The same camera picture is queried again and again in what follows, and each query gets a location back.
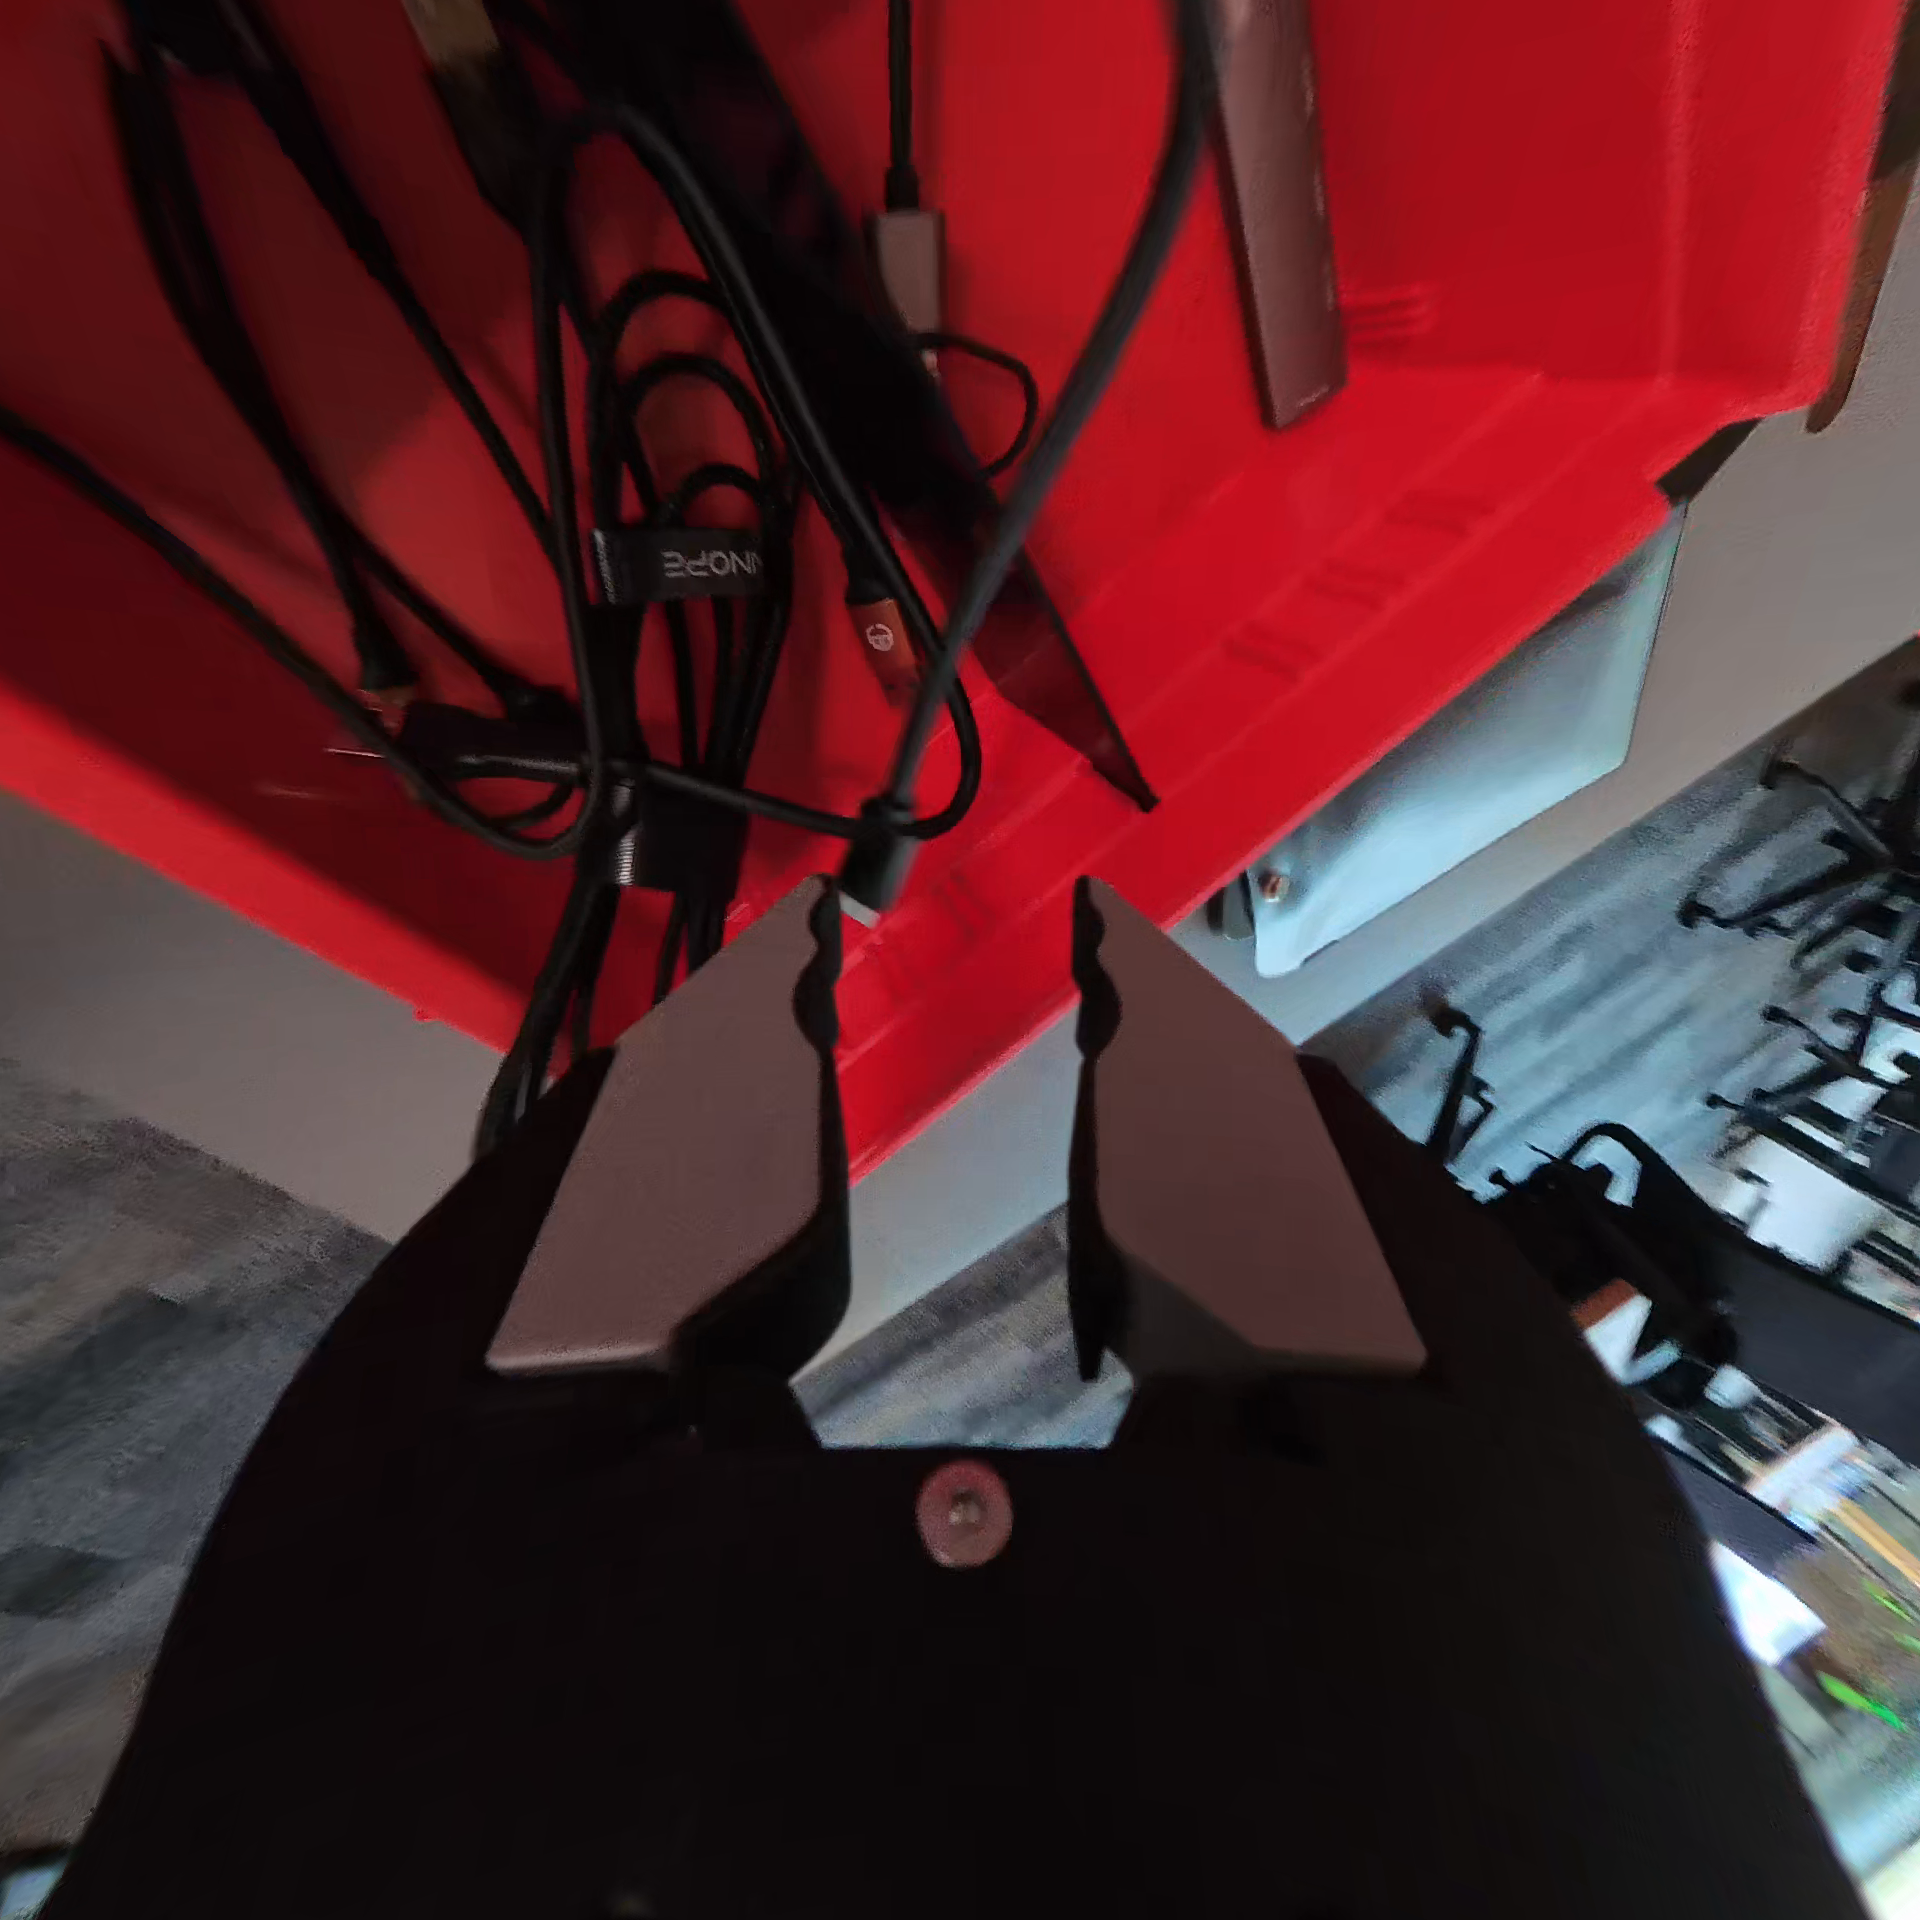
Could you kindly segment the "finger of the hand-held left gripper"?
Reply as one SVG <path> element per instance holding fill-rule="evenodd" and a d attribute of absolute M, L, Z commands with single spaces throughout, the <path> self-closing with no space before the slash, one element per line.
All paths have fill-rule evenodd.
<path fill-rule="evenodd" d="M 1212 896 L 1279 982 L 1625 764 L 1688 501 Z"/>

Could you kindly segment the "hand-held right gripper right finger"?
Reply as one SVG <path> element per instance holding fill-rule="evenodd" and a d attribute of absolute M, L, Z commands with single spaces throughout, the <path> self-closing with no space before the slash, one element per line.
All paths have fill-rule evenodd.
<path fill-rule="evenodd" d="M 1107 878 L 1076 883 L 1076 984 L 1077 1379 L 1414 1379 L 1425 1334 L 1290 1045 Z"/>

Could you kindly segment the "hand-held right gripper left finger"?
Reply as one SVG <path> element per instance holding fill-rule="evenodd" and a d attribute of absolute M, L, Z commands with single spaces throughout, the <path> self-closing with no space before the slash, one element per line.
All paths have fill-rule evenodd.
<path fill-rule="evenodd" d="M 854 1297 L 840 894 L 802 878 L 611 1063 L 488 1375 L 795 1379 Z"/>

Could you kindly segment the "red plastic bin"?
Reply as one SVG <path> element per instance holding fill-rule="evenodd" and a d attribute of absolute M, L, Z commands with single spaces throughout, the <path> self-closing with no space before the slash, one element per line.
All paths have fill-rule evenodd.
<path fill-rule="evenodd" d="M 528 253 L 478 199 L 404 5 L 265 15 L 515 454 L 539 457 Z M 1185 918 L 1625 561 L 1676 457 L 1826 391 L 1903 15 L 1310 5 L 1351 382 L 1284 434 L 1261 419 L 1202 165 L 1030 532 L 1163 805 L 1045 723 L 1055 657 L 1008 588 L 964 666 L 985 798 L 850 934 L 863 1175 L 1068 1012 L 1077 875 Z M 916 23 L 948 317 L 1055 400 L 1150 199 L 1169 5 L 924 5 Z M 114 5 L 7 5 L 7 411 L 352 686 L 324 567 L 147 262 L 114 37 Z M 565 686 L 560 583 L 459 400 L 239 91 L 169 84 L 307 457 L 471 637 Z M 229 610 L 7 445 L 7 786 L 511 1048 L 565 875 L 478 848 L 336 741 Z"/>

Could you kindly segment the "grey USB hub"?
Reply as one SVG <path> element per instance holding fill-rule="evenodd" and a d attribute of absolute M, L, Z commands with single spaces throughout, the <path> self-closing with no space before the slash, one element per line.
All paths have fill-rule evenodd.
<path fill-rule="evenodd" d="M 1308 0 L 1215 0 L 1215 171 L 1261 419 L 1315 412 L 1351 382 L 1339 305 L 1322 113 Z"/>

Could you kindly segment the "black office chair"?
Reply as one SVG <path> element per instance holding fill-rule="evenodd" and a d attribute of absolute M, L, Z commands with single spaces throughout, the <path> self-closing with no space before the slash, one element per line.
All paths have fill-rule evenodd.
<path fill-rule="evenodd" d="M 1647 1297 L 1620 1379 L 1663 1411 L 1693 1411 L 1738 1375 L 1903 1452 L 1894 1431 L 1920 1411 L 1915 1321 L 1738 1231 L 1625 1121 L 1538 1155 L 1527 1177 L 1493 1175 L 1484 1203 L 1563 1307 L 1606 1289 Z"/>

